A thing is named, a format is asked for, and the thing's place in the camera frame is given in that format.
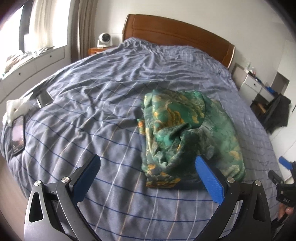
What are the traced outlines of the person right hand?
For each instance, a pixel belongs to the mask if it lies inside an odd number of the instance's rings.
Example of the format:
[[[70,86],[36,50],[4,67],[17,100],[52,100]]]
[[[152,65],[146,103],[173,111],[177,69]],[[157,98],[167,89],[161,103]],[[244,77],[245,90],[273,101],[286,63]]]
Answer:
[[[285,214],[292,215],[292,213],[293,213],[293,207],[289,207],[284,205],[283,203],[280,203],[277,219],[280,220]]]

